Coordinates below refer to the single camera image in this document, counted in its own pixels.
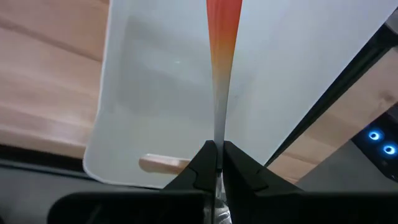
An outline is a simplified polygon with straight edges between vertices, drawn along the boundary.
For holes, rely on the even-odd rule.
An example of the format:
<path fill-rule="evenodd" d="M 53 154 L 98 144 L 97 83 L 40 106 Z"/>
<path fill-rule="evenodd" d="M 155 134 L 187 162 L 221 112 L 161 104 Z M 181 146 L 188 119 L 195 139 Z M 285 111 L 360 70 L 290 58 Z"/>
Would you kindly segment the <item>black device blue lights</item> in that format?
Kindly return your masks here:
<path fill-rule="evenodd" d="M 389 179 L 398 183 L 398 103 L 351 138 Z"/>

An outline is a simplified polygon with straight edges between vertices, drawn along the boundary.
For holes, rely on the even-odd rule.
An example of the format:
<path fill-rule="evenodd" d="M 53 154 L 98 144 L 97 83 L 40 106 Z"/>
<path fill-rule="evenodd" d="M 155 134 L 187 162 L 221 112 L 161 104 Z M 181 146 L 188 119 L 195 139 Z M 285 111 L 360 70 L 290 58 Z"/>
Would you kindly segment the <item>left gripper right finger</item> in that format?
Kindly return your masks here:
<path fill-rule="evenodd" d="M 224 143 L 223 178 L 228 199 L 296 199 L 303 191 L 230 141 Z"/>

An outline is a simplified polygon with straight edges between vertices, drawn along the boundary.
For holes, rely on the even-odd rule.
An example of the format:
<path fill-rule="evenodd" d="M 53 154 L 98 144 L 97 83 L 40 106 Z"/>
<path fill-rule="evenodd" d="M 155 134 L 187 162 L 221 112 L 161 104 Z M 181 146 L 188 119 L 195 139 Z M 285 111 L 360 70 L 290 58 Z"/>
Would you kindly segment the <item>white plastic bin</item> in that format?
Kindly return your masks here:
<path fill-rule="evenodd" d="M 93 179 L 166 186 L 142 170 L 191 159 L 213 138 L 210 0 L 111 0 L 98 112 L 83 159 Z M 398 0 L 243 0 L 225 138 L 267 162 L 398 8 Z"/>

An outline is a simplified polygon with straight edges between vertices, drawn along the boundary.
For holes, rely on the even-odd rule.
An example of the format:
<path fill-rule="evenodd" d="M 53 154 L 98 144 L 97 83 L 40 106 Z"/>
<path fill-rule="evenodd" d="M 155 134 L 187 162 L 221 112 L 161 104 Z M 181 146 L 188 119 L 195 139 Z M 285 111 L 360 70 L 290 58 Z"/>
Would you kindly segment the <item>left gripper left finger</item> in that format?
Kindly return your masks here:
<path fill-rule="evenodd" d="M 217 148 L 207 140 L 196 156 L 164 190 L 203 190 L 214 192 L 216 185 Z"/>

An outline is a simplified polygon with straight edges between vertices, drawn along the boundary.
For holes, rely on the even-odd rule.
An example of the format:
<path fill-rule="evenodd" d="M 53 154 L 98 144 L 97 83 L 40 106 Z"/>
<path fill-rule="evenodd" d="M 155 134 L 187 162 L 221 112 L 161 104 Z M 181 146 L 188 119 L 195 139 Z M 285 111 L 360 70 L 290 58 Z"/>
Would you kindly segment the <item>orange-handled silver spoon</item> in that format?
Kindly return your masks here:
<path fill-rule="evenodd" d="M 223 200 L 222 163 L 229 85 L 243 0 L 206 0 L 214 96 L 213 140 L 217 149 L 213 224 L 231 222 Z"/>

